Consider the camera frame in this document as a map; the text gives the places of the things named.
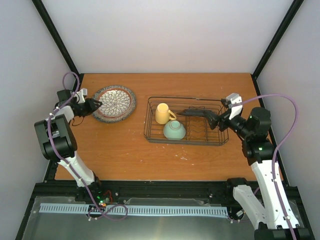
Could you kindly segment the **striped brown dinner plate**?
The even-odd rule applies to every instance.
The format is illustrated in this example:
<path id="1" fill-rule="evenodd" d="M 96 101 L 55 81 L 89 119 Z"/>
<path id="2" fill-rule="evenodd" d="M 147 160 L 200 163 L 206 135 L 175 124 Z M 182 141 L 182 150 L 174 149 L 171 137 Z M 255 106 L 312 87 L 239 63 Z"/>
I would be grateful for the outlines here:
<path id="1" fill-rule="evenodd" d="M 186 108 L 180 112 L 177 113 L 177 115 L 180 116 L 193 116 L 193 117 L 206 117 L 209 116 L 211 114 L 210 110 L 206 110 L 206 109 L 190 109 L 190 108 Z"/>

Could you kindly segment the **black wire dish rack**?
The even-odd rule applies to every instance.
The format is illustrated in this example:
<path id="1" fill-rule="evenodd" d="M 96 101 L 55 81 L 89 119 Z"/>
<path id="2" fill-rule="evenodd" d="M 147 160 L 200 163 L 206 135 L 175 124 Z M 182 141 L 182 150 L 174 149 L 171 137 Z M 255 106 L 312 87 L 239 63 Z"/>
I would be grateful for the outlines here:
<path id="1" fill-rule="evenodd" d="M 144 137 L 150 143 L 184 144 L 201 146 L 222 146 L 229 140 L 227 130 L 211 129 L 206 118 L 178 115 L 177 121 L 183 124 L 186 134 L 181 140 L 169 140 L 163 134 L 163 124 L 156 122 L 155 113 L 159 104 L 165 103 L 169 109 L 179 113 L 185 109 L 210 110 L 217 115 L 226 111 L 218 99 L 196 97 L 151 96 L 148 98 L 144 123 Z"/>

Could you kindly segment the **light green ceramic bowl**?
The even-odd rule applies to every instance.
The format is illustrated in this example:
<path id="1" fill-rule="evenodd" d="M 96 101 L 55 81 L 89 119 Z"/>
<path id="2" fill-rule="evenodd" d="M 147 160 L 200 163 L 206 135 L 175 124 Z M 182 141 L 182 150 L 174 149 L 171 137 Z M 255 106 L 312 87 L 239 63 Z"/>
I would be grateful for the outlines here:
<path id="1" fill-rule="evenodd" d="M 182 140 L 186 135 L 186 129 L 181 122 L 170 120 L 165 124 L 163 134 L 169 140 Z"/>

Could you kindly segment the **yellow ceramic mug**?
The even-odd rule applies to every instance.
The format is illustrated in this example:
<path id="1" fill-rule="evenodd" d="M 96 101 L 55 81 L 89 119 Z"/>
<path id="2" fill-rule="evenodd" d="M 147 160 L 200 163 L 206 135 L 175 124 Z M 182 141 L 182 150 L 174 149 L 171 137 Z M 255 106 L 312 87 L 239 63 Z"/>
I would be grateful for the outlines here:
<path id="1" fill-rule="evenodd" d="M 155 110 L 155 121 L 158 124 L 165 125 L 169 121 L 174 121 L 177 116 L 169 109 L 166 103 L 160 103 Z"/>

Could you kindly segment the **white floral patterned plate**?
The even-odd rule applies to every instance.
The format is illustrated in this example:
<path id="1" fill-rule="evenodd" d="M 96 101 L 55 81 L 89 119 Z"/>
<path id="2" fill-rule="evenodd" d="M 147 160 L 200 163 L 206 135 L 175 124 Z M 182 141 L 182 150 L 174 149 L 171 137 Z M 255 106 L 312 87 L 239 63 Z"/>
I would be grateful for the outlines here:
<path id="1" fill-rule="evenodd" d="M 122 88 L 109 88 L 97 94 L 96 100 L 101 102 L 98 112 L 107 118 L 120 117 L 132 106 L 131 94 Z"/>

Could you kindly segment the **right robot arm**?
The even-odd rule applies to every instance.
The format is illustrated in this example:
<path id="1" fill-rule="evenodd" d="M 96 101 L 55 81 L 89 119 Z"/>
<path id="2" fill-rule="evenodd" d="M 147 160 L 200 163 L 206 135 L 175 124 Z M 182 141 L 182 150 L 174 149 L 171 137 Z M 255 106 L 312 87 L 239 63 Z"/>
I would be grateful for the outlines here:
<path id="1" fill-rule="evenodd" d="M 295 216 L 281 181 L 279 165 L 275 161 L 276 151 L 268 139 L 271 113 L 265 108 L 255 107 L 248 119 L 231 109 L 218 115 L 210 110 L 202 111 L 211 129 L 231 129 L 241 139 L 242 152 L 253 171 L 262 201 L 251 187 L 233 179 L 233 198 L 245 211 L 254 227 L 256 240 L 310 240 L 309 229 L 302 227 Z"/>

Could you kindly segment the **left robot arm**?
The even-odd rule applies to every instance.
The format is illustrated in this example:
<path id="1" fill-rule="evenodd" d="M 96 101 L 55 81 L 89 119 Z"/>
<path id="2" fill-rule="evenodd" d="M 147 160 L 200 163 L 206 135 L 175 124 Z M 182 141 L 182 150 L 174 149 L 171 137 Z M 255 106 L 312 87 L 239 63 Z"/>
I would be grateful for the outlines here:
<path id="1" fill-rule="evenodd" d="M 104 188 L 77 153 L 78 145 L 70 123 L 75 117 L 87 117 L 102 103 L 87 98 L 88 90 L 77 92 L 64 89 L 57 92 L 58 103 L 49 117 L 34 124 L 38 143 L 43 156 L 63 166 L 76 181 L 78 189 L 92 201 L 103 198 Z"/>

